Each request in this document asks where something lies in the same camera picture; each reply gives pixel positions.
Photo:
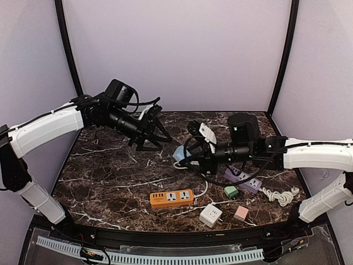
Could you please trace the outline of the blue charger plug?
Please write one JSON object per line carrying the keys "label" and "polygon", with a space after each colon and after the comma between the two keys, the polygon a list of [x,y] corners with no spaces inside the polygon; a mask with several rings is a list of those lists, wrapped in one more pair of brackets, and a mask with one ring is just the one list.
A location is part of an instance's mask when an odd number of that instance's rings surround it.
{"label": "blue charger plug", "polygon": [[176,150],[173,153],[173,157],[179,163],[186,163],[183,145],[180,145],[176,148]]}

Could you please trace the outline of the orange power strip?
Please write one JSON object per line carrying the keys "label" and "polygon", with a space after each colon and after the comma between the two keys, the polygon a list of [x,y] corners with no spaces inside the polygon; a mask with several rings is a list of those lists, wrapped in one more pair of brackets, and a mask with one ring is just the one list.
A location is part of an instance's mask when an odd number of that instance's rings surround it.
{"label": "orange power strip", "polygon": [[168,208],[192,205],[194,203],[194,194],[191,189],[184,189],[151,193],[149,199],[152,208]]}

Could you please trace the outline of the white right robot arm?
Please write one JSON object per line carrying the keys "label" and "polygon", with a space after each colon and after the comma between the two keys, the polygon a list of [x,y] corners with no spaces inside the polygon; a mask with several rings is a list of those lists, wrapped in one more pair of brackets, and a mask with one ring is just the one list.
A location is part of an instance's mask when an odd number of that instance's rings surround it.
{"label": "white right robot arm", "polygon": [[194,138],[196,143],[191,147],[187,144],[181,146],[179,162],[202,178],[216,174],[220,163],[248,161],[258,167],[251,178],[265,169],[327,168],[342,171],[330,185],[292,207],[289,222],[281,228],[281,234],[288,240],[302,232],[303,223],[308,224],[352,199],[352,139],[309,141],[284,136],[235,136],[230,143],[221,144],[204,136]]}

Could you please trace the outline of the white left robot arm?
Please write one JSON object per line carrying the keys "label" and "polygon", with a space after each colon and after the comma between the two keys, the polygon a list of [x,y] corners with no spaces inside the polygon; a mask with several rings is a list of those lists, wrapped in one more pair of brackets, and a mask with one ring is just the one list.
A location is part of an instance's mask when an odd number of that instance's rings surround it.
{"label": "white left robot arm", "polygon": [[1,126],[2,189],[20,195],[55,224],[57,233],[66,241],[74,240],[77,227],[67,220],[64,207],[30,175],[24,157],[62,135],[92,125],[108,127],[126,136],[128,145],[135,145],[137,151],[160,151],[163,142],[172,141],[157,117],[162,107],[156,100],[145,102],[139,116],[124,110],[129,105],[129,100],[117,100],[107,93],[80,96],[20,125]]}

